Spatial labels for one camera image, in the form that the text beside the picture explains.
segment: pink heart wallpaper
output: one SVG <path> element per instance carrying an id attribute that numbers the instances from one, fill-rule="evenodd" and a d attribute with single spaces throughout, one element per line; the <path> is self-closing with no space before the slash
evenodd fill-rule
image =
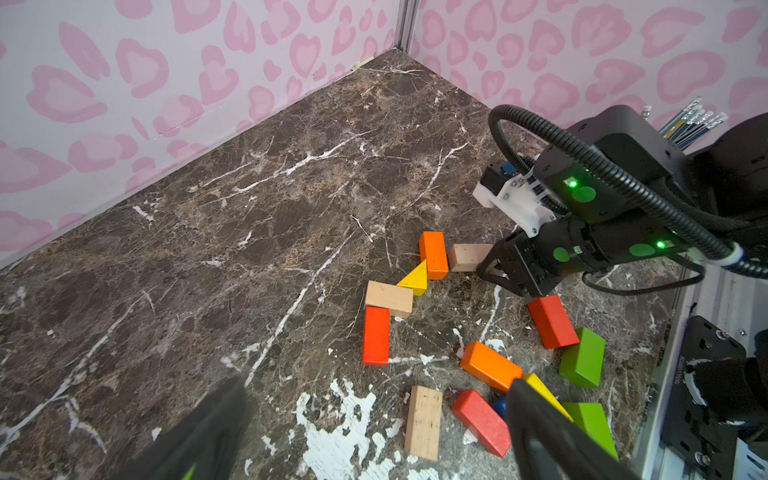
<path id="1" fill-rule="evenodd" d="M 398 7 L 0 2 L 0 266 L 390 49 Z"/>
<path id="2" fill-rule="evenodd" d="M 419 0 L 410 55 L 479 101 L 567 127 L 614 104 L 660 127 L 693 97 L 730 119 L 768 111 L 764 0 Z"/>

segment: natural wood block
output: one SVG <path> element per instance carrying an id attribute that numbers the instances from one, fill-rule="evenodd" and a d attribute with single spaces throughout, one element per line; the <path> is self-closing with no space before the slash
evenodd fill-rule
<path id="1" fill-rule="evenodd" d="M 451 411 L 490 453 L 504 457 L 512 440 L 507 422 L 494 412 L 477 391 L 468 389 L 458 396 Z"/>
<path id="2" fill-rule="evenodd" d="M 543 396 L 547 402 L 550 402 L 552 406 L 554 406 L 560 413 L 568 417 L 568 420 L 571 420 L 572 422 L 574 421 L 568 412 L 565 411 L 563 406 L 560 405 L 560 402 L 554 397 L 554 395 L 552 395 L 552 392 L 549 391 L 544 382 L 542 382 L 535 373 L 528 373 L 523 375 L 523 380 L 525 380 L 527 384 L 533 387 L 533 390 L 536 390 L 539 395 Z"/>
<path id="3" fill-rule="evenodd" d="M 480 342 L 467 345 L 461 365 L 464 370 L 501 392 L 507 392 L 512 380 L 523 375 L 523 369 Z"/>
<path id="4" fill-rule="evenodd" d="M 490 243 L 457 243 L 448 250 L 452 272 L 474 272 L 493 248 Z"/>
<path id="5" fill-rule="evenodd" d="M 557 295 L 543 296 L 528 304 L 538 334 L 547 350 L 579 342 L 565 307 Z"/>
<path id="6" fill-rule="evenodd" d="M 404 286 L 413 290 L 413 296 L 424 295 L 427 291 L 427 262 L 422 261 L 418 267 L 413 269 L 406 278 L 399 281 L 397 286 Z"/>
<path id="7" fill-rule="evenodd" d="M 389 310 L 366 307 L 366 332 L 362 340 L 362 362 L 366 365 L 389 363 Z"/>
<path id="8" fill-rule="evenodd" d="M 419 254 L 427 261 L 427 278 L 442 280 L 448 275 L 448 256 L 442 232 L 424 232 L 419 239 Z"/>
<path id="9" fill-rule="evenodd" d="M 605 339 L 588 328 L 576 330 L 579 344 L 569 346 L 560 361 L 560 375 L 583 389 L 600 386 Z"/>
<path id="10" fill-rule="evenodd" d="M 406 452 L 437 462 L 440 446 L 442 392 L 414 385 L 408 407 Z"/>
<path id="11" fill-rule="evenodd" d="M 408 318 L 413 308 L 413 290 L 369 280 L 365 304 L 389 309 L 393 316 Z"/>
<path id="12" fill-rule="evenodd" d="M 615 458 L 616 453 L 614 437 L 611 435 L 611 427 L 605 418 L 605 410 L 599 403 L 563 403 L 563 408 L 573 417 L 578 428 L 584 430 L 587 435 L 603 447 Z"/>

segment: marble floor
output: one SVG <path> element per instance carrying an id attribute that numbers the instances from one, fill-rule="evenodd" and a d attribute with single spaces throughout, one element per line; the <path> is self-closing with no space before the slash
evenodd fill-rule
<path id="1" fill-rule="evenodd" d="M 392 322 L 390 364 L 361 364 L 367 280 L 405 276 L 424 230 L 492 243 L 514 227 L 472 198 L 500 159 L 487 115 L 390 51 L 4 269 L 0 476 L 108 478 L 238 375 L 254 414 L 233 478 L 517 478 L 450 412 L 462 389 L 496 395 L 459 368 L 475 340 L 561 400 L 601 402 L 628 464 L 671 294 L 557 288 L 607 338 L 599 389 L 567 384 L 523 299 L 474 274 L 431 282 Z M 676 275 L 655 260 L 606 281 Z M 437 463 L 403 450 L 416 384 L 444 392 Z"/>

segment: black mounting plate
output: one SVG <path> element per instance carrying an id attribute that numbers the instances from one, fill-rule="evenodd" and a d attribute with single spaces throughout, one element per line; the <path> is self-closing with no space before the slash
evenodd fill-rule
<path id="1" fill-rule="evenodd" d="M 733 461 L 739 428 L 720 423 L 718 414 L 696 404 L 685 385 L 684 374 L 691 360 L 745 358 L 746 350 L 702 316 L 687 320 L 680 357 L 677 359 L 661 441 L 707 480 L 733 477 Z M 709 457 L 699 463 L 696 454 Z"/>

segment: black cable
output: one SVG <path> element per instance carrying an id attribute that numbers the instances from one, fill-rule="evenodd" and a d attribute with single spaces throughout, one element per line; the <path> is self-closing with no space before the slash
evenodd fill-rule
<path id="1" fill-rule="evenodd" d="M 683 211 L 688 217 L 693 218 L 695 221 L 701 223 L 710 230 L 716 232 L 732 232 L 734 230 L 741 230 L 742 228 L 747 228 L 752 225 L 751 222 L 746 220 L 718 217 L 717 215 L 709 214 L 708 212 L 699 210 L 695 206 L 686 202 L 684 199 L 675 195 L 664 179 L 659 179 L 659 181 L 653 183 L 651 187 L 656 191 L 656 193 L 667 199 L 669 203 Z"/>
<path id="2" fill-rule="evenodd" d="M 504 138 L 499 125 L 502 120 L 516 123 L 559 148 L 563 153 L 587 168 L 591 175 L 605 182 L 631 203 L 638 205 L 645 213 L 659 220 L 669 230 L 676 232 L 680 238 L 699 249 L 707 258 L 719 260 L 731 254 L 731 247 L 720 238 L 678 210 L 623 168 L 608 160 L 597 148 L 586 145 L 571 133 L 531 111 L 514 105 L 499 105 L 491 109 L 488 124 L 491 126 L 491 135 L 508 159 L 510 156 L 517 157 L 517 154 Z M 734 265 L 724 268 L 744 276 L 768 278 L 768 267 L 746 260 L 740 260 Z"/>
<path id="3" fill-rule="evenodd" d="M 680 255 L 677 255 L 676 253 L 667 255 L 667 258 L 678 263 L 679 265 L 684 266 L 689 270 L 697 272 L 698 275 L 692 276 L 691 278 L 686 278 L 685 280 L 678 280 L 677 282 L 665 283 L 664 285 L 656 285 L 649 288 L 640 288 L 636 290 L 618 290 L 615 288 L 608 288 L 606 286 L 597 285 L 596 283 L 592 283 L 589 280 L 587 280 L 587 275 L 589 274 L 588 272 L 584 272 L 584 274 L 581 275 L 581 281 L 584 282 L 586 286 L 593 288 L 595 290 L 598 290 L 600 292 L 613 293 L 614 295 L 621 295 L 621 296 L 635 296 L 635 295 L 645 295 L 646 293 L 661 292 L 664 290 L 679 288 L 681 286 L 695 285 L 696 283 L 699 283 L 701 280 L 704 280 L 704 267 L 702 265 L 691 262 L 690 260 L 687 260 L 681 257 Z"/>

